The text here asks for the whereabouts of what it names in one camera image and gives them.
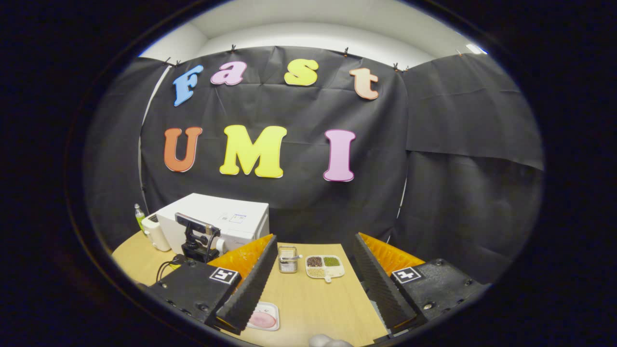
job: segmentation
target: pink dish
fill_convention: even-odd
[[[272,328],[276,324],[276,319],[264,312],[253,312],[249,323],[260,328]]]

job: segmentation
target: white box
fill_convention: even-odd
[[[267,203],[193,193],[156,212],[163,234],[177,254],[183,253],[182,244],[186,242],[186,237],[185,227],[176,222],[176,212],[220,228],[221,238],[230,251],[270,233]]]

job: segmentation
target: blue letter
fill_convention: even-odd
[[[189,86],[195,88],[197,85],[197,76],[195,74],[200,73],[203,70],[203,66],[197,65],[189,70],[189,72],[173,81],[173,84],[176,85],[176,101],[173,103],[174,106],[180,105],[181,103],[187,101],[193,95],[193,91],[189,90]]]

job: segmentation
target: white tray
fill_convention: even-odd
[[[276,323],[274,324],[273,327],[270,328],[262,328],[262,327],[258,327],[256,325],[252,325],[251,323],[247,323],[246,326],[249,328],[253,328],[253,329],[259,329],[259,330],[268,330],[270,332],[273,332],[275,330],[278,330],[279,327],[279,318],[278,318],[278,307],[275,304],[271,304],[271,303],[266,303],[264,301],[259,301],[257,303],[257,307],[255,307],[255,310],[253,311],[253,313],[255,312],[263,312],[263,313],[267,313],[269,315],[271,315],[272,317],[274,317]]]
[[[309,258],[312,257],[321,257],[321,264],[323,266],[309,266]],[[326,262],[324,261],[324,257],[331,257],[331,258],[336,258],[336,260],[339,261],[338,266],[326,266]],[[327,283],[332,282],[332,278],[334,277],[341,277],[345,274],[345,268],[343,267],[343,262],[341,261],[341,258],[337,257],[337,256],[333,256],[330,254],[327,255],[316,255],[316,256],[307,256],[304,260],[304,269],[307,272],[307,276],[311,277],[311,278],[323,278],[326,280]],[[309,274],[309,269],[323,269],[324,271],[324,277],[316,277],[316,276],[312,276]]]

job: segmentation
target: divided tray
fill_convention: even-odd
[[[345,274],[343,262],[337,256],[307,256],[305,269],[309,277],[323,278],[327,283],[332,282],[332,278]]]

